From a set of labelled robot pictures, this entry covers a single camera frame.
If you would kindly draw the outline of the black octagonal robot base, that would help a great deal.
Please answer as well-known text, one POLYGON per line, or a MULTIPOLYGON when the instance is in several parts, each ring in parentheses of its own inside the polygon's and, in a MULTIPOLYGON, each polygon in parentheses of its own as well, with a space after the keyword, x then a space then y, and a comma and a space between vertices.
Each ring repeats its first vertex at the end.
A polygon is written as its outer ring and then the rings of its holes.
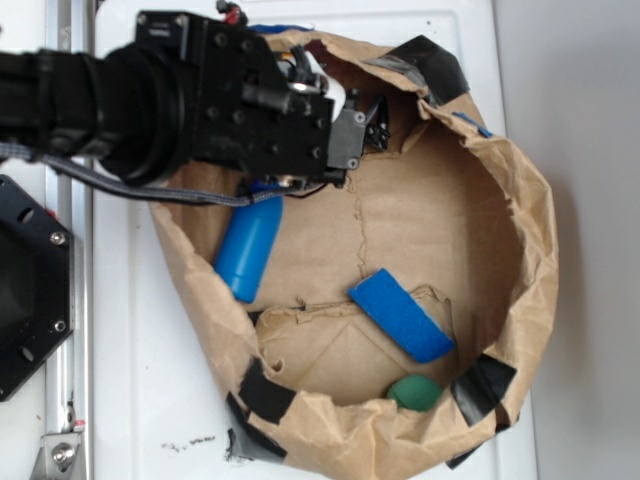
POLYGON ((72 235, 1 176, 1 400, 10 400, 68 337, 72 235))

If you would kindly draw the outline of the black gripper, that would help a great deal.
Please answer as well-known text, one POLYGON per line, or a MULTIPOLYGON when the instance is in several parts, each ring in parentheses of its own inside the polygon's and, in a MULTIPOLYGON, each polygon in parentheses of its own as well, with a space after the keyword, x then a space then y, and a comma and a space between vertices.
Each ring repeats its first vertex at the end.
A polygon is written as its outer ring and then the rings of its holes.
POLYGON ((188 12, 142 11, 134 40, 161 146, 147 173, 188 160, 292 183, 344 184, 366 133, 357 93, 300 44, 188 12))

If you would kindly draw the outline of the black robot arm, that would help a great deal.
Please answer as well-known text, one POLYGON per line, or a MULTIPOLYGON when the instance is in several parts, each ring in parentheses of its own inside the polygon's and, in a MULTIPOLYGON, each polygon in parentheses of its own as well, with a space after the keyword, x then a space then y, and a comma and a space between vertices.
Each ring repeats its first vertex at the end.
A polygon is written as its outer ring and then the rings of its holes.
POLYGON ((276 54, 242 24, 143 11, 132 43, 98 59, 1 57, 1 138, 31 155, 96 158, 131 187, 189 161, 267 180, 341 185, 366 117, 301 45, 276 54))

